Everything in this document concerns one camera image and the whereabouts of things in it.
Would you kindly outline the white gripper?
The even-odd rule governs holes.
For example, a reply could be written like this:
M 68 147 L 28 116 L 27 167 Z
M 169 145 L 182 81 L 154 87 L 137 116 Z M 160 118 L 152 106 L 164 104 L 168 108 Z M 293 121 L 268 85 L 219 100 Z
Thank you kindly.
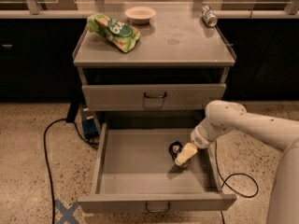
M 191 132 L 191 143 L 187 143 L 175 158 L 175 165 L 186 166 L 191 157 L 197 153 L 197 148 L 205 149 L 213 144 L 218 137 L 230 132 L 230 128 L 212 124 L 204 118 Z

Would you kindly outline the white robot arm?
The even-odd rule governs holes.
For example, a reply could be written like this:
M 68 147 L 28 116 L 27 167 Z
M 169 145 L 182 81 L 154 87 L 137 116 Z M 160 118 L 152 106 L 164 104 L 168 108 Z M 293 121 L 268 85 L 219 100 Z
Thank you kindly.
M 299 224 L 299 122 L 249 113 L 238 103 L 216 100 L 194 128 L 191 141 L 175 157 L 184 165 L 198 149 L 209 147 L 232 129 L 282 152 L 276 170 L 266 224 Z

